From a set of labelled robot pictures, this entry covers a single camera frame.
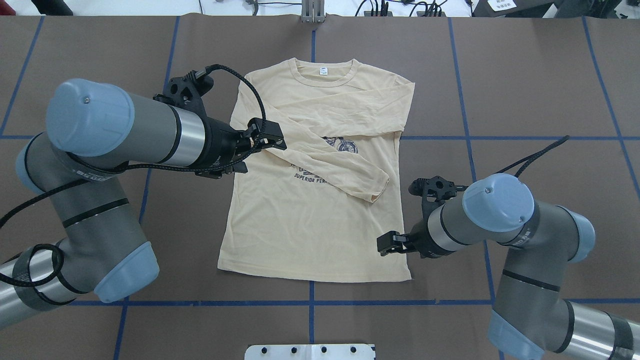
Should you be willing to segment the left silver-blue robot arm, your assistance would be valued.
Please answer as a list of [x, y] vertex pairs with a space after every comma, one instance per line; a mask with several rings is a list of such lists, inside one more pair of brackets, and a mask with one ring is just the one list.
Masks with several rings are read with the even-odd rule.
[[159, 265], [118, 175], [162, 169], [218, 179], [246, 173], [244, 159], [285, 150], [281, 127], [264, 112], [236, 130], [206, 114], [213, 79], [174, 77], [153, 98], [86, 79], [60, 84], [46, 131], [16, 158], [21, 182], [36, 193], [9, 212], [50, 199], [64, 239], [30, 246], [1, 265], [1, 328], [94, 293], [119, 301], [152, 283]]

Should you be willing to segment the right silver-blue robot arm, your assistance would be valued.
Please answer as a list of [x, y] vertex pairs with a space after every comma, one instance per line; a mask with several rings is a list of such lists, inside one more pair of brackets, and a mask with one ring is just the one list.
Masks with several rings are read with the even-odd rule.
[[519, 360], [555, 353], [578, 360], [637, 360], [639, 324], [560, 297], [569, 264], [594, 248], [592, 223], [566, 207], [534, 199], [507, 173], [457, 186], [418, 178], [409, 193], [422, 198], [422, 219], [409, 233], [380, 235], [377, 251], [450, 256], [492, 241], [508, 248], [487, 337]]

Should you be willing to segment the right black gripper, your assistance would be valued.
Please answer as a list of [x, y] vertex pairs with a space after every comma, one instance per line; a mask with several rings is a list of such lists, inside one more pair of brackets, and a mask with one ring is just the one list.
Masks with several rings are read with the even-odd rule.
[[389, 231], [377, 237], [375, 243], [380, 256], [416, 252], [422, 259], [437, 259], [446, 255], [446, 251], [431, 237], [423, 219], [414, 224], [408, 233]]

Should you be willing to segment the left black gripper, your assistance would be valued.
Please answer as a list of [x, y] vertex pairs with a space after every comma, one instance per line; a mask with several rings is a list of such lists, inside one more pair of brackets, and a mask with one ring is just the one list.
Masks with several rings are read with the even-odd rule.
[[246, 130], [233, 129], [214, 118], [206, 119], [207, 133], [202, 153], [202, 176], [219, 179], [225, 174], [248, 172], [242, 157], [250, 152], [287, 149], [281, 126], [270, 120], [252, 118]]

